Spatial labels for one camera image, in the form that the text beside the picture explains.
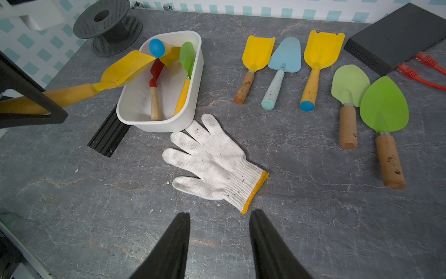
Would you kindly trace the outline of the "grey filament spool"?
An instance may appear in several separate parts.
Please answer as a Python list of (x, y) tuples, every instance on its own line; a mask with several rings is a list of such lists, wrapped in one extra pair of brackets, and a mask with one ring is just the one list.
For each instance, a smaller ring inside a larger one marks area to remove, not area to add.
[(127, 16), (128, 0), (100, 0), (88, 7), (75, 21), (73, 32), (78, 38), (92, 38), (92, 51), (98, 57), (121, 53), (141, 34), (143, 24)]

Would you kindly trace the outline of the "white work glove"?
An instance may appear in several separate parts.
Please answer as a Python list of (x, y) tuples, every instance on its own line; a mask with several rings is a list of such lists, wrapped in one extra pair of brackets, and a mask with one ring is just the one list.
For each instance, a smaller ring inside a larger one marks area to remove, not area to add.
[(187, 194), (211, 201), (225, 200), (245, 214), (269, 174), (250, 163), (245, 152), (211, 114), (193, 121), (170, 137), (176, 148), (163, 151), (164, 161), (193, 173), (176, 177), (172, 185)]

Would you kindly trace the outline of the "white plastic storage box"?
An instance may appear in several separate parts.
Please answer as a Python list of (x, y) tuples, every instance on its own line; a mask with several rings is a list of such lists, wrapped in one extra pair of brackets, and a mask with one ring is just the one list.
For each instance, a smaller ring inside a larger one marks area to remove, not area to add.
[(194, 120), (202, 80), (204, 58), (202, 54), (202, 38), (190, 30), (158, 34), (146, 40), (139, 51), (150, 54), (149, 42), (160, 39), (174, 47), (190, 42), (195, 49), (195, 62), (188, 88), (187, 98), (182, 110), (175, 114), (175, 108), (181, 95), (187, 72), (180, 62), (174, 62), (171, 67), (165, 67), (158, 80), (158, 96), (161, 121), (151, 120), (151, 95), (149, 80), (152, 78), (150, 68), (145, 69), (132, 82), (124, 86), (117, 103), (117, 117), (127, 125), (135, 126), (150, 133), (173, 133), (186, 129)]

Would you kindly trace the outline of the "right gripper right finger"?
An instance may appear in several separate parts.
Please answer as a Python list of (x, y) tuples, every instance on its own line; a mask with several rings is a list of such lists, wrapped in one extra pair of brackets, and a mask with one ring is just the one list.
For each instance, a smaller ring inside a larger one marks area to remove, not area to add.
[(249, 221), (254, 267), (258, 279), (310, 279), (267, 215), (256, 209)]

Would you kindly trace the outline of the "large yellow shovel yellow handle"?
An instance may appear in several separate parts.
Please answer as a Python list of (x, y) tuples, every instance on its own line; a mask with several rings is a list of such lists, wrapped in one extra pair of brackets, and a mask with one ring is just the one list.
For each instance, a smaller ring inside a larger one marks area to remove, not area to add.
[[(101, 81), (95, 84), (46, 91), (44, 95), (60, 107), (78, 103), (91, 98), (99, 92), (122, 87), (132, 82), (156, 58), (140, 51), (132, 51), (109, 66), (102, 74)], [(14, 98), (1, 102), (1, 113), (17, 113), (24, 115), (45, 115), (49, 110), (26, 97)]]

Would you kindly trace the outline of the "red shovel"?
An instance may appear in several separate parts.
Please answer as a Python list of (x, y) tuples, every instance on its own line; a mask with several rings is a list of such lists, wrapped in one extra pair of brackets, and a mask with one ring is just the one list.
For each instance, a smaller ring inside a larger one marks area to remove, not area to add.
[(164, 64), (162, 61), (157, 58), (152, 67), (151, 67), (151, 74), (152, 79), (149, 82), (150, 85), (150, 93), (151, 93), (151, 118), (152, 121), (160, 121), (161, 120), (161, 113), (159, 108), (159, 97), (157, 93), (157, 80), (162, 72), (162, 69), (164, 67)]

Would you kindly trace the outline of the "black box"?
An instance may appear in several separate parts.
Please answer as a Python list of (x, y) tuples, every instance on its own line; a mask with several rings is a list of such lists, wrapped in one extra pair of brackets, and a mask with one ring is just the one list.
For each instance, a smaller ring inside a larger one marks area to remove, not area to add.
[(380, 76), (446, 39), (446, 20), (412, 3), (351, 36), (344, 49)]

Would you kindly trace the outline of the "black aluminium rail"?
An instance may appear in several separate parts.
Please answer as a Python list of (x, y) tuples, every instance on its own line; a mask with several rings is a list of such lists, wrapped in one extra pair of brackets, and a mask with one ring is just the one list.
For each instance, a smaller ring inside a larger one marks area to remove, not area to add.
[(103, 156), (111, 157), (130, 125), (124, 124), (117, 117), (117, 106), (109, 113), (99, 130), (92, 137), (88, 146)]

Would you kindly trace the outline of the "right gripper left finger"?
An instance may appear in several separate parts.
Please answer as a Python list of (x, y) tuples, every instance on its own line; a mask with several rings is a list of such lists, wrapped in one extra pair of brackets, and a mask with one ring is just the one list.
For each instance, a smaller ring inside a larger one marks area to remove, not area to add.
[(171, 222), (132, 279), (183, 279), (187, 266), (190, 214), (181, 212)]

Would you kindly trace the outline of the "yellow shovel wooden handle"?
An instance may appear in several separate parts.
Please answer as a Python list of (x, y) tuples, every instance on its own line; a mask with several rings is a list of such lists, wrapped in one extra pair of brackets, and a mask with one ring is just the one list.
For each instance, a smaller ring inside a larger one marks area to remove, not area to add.
[(274, 44), (275, 37), (248, 37), (242, 57), (243, 64), (247, 67), (248, 72), (246, 73), (234, 98), (235, 103), (238, 105), (245, 102), (250, 87), (253, 84), (255, 72), (268, 65), (271, 59), (272, 50), (274, 49)]

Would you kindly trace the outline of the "green trowel wooden handle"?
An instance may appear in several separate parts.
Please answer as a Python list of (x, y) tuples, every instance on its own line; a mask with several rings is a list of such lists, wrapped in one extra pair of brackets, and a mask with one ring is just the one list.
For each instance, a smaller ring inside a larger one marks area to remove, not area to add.
[(384, 185), (392, 189), (406, 187), (396, 141), (390, 133), (405, 128), (410, 113), (404, 94), (391, 78), (383, 76), (366, 90), (360, 103), (360, 116), (377, 133), (377, 155)]

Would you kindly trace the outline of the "light blue trowel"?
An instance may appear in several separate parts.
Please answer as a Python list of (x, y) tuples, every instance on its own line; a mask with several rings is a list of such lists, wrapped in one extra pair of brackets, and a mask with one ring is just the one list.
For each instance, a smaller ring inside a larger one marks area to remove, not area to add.
[(272, 110), (276, 104), (285, 73), (296, 73), (302, 67), (300, 41), (296, 37), (285, 38), (274, 51), (268, 67), (276, 70), (276, 75), (264, 95), (261, 106), (266, 110)]

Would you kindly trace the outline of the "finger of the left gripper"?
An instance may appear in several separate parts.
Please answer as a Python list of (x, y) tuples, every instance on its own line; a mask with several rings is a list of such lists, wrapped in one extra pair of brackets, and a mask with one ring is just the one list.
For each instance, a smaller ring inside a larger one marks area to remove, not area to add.
[(44, 109), (42, 115), (25, 115), (24, 109), (18, 113), (1, 113), (1, 128), (60, 124), (68, 113), (44, 95), (44, 89), (29, 77), (21, 68), (1, 53), (1, 91), (12, 89), (22, 94), (26, 100)]

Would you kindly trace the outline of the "light green trowel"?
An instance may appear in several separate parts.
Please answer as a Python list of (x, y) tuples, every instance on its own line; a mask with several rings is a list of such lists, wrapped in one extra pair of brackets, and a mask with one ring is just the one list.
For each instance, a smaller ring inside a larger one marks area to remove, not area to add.
[(356, 109), (370, 86), (368, 76), (356, 65), (344, 65), (333, 76), (331, 94), (342, 104), (339, 143), (344, 149), (358, 146)]

